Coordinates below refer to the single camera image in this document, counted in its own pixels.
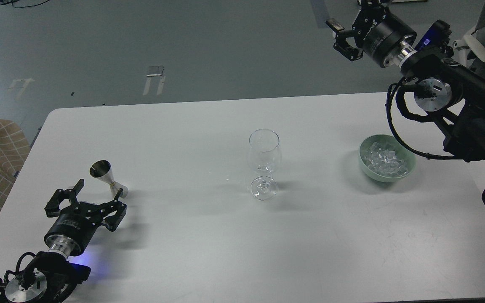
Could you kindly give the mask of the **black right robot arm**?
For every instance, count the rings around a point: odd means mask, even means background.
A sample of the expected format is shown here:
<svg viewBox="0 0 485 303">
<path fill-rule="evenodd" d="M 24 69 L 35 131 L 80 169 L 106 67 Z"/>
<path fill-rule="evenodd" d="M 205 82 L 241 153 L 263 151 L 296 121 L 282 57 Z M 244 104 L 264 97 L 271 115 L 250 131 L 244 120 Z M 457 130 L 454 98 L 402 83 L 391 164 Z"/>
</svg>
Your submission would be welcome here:
<svg viewBox="0 0 485 303">
<path fill-rule="evenodd" d="M 386 117 L 407 150 L 435 160 L 485 161 L 485 0 L 356 0 L 357 14 L 342 25 L 326 12 L 333 48 L 350 61 L 366 56 L 379 67 L 396 66 Z M 443 134 L 443 155 L 409 146 L 393 124 L 392 104 L 406 119 L 433 123 Z"/>
</svg>

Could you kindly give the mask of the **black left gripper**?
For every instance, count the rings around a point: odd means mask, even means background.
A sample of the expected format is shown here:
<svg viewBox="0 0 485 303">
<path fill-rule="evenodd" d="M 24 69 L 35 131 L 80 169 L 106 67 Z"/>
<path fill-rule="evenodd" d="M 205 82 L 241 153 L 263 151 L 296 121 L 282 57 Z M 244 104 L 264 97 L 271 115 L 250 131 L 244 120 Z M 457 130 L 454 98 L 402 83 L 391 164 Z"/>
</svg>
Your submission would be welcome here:
<svg viewBox="0 0 485 303">
<path fill-rule="evenodd" d="M 84 185 L 84 179 L 79 179 L 69 189 L 57 189 L 45 206 L 46 216 L 56 217 L 56 221 L 44 236 L 44 242 L 51 250 L 62 246 L 62 253 L 66 256 L 82 255 L 99 226 L 115 232 L 127 213 L 127 205 L 122 200 L 123 189 L 119 189 L 109 202 L 81 205 L 77 194 Z M 61 209 L 60 205 L 65 200 L 70 205 Z"/>
</svg>

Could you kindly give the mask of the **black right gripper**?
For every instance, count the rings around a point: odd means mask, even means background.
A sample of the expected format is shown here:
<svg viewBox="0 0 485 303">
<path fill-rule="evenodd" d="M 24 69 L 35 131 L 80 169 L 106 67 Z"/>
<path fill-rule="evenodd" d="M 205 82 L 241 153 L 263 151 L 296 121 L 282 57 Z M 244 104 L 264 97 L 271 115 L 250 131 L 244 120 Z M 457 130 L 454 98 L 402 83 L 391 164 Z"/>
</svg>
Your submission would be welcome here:
<svg viewBox="0 0 485 303">
<path fill-rule="evenodd" d="M 412 44 L 416 32 L 389 11 L 390 0 L 359 0 L 359 13 L 354 29 L 345 29 L 336 19 L 326 25 L 334 32 L 333 48 L 350 61 L 359 60 L 363 53 L 384 68 L 391 64 L 392 51 L 402 42 Z M 356 47 L 348 42 L 354 38 Z"/>
</svg>

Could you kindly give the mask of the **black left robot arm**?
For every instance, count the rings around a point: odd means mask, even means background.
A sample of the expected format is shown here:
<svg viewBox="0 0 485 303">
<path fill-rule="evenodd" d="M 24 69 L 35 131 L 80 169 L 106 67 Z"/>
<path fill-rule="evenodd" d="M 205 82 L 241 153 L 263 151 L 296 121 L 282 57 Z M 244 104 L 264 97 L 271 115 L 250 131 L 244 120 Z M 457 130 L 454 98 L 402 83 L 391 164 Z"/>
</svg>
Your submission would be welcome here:
<svg viewBox="0 0 485 303">
<path fill-rule="evenodd" d="M 14 270 L 0 278 L 0 303 L 62 303 L 89 278 L 88 266 L 72 263 L 70 257 L 82 255 L 97 229 L 114 232 L 127 212 L 123 199 L 128 188 L 110 183 L 113 199 L 95 205 L 79 201 L 85 185 L 79 180 L 69 189 L 58 189 L 44 210 L 56 221 L 44 236 L 47 251 L 26 252 Z"/>
</svg>

